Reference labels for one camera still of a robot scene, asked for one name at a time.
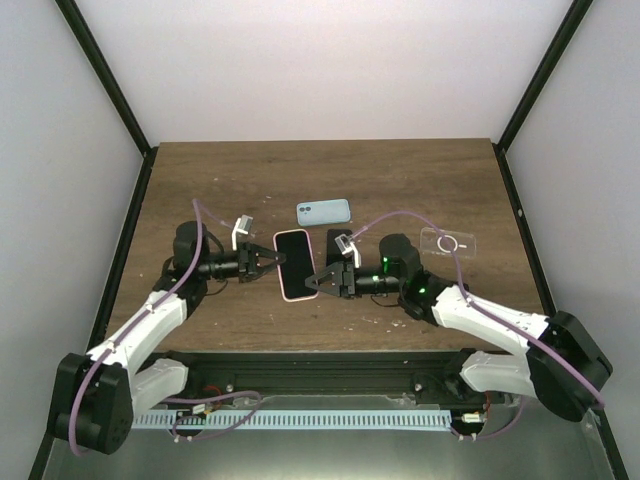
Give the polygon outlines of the blue phone black screen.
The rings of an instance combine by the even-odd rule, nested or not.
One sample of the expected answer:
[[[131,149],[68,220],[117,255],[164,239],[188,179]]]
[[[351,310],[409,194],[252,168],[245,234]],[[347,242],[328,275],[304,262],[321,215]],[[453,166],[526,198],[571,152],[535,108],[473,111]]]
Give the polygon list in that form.
[[[351,235],[350,229],[328,229],[326,233],[326,260],[325,265],[330,266],[333,263],[341,262],[344,256],[336,243],[335,239],[340,235]]]

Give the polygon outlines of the light blue phone case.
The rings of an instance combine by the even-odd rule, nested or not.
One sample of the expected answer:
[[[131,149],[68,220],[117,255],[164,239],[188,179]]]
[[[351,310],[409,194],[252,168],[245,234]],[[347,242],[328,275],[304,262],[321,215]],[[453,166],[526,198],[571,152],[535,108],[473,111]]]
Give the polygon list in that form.
[[[351,210],[346,199],[302,202],[296,206],[297,222],[302,227],[348,223]]]

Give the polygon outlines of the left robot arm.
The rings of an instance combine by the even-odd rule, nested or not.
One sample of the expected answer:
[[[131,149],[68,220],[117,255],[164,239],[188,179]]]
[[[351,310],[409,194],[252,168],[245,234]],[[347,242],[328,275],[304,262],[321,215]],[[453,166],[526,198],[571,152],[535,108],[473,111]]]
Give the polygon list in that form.
[[[59,363],[48,430],[74,454],[112,454],[139,416],[159,404],[191,404],[203,395],[203,377],[184,363],[166,357],[151,366],[145,361],[195,312],[209,282],[253,282],[286,260],[279,251],[238,239],[231,250],[212,252],[215,241],[200,220],[179,225],[172,256],[139,310],[100,344]]]

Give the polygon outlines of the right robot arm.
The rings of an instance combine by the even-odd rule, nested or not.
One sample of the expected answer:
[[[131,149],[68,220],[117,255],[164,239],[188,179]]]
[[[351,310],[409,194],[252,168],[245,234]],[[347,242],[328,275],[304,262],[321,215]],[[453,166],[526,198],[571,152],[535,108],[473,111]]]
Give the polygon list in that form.
[[[484,391],[528,396],[572,422],[602,408],[601,390],[613,368],[576,316],[521,312],[473,295],[464,283],[426,270],[403,234],[380,241],[380,264],[371,268],[362,266],[349,236],[342,234],[335,242],[341,260],[307,277],[307,287],[344,299],[396,294],[409,317],[499,348],[497,354],[470,353],[445,376],[451,400],[465,403]]]

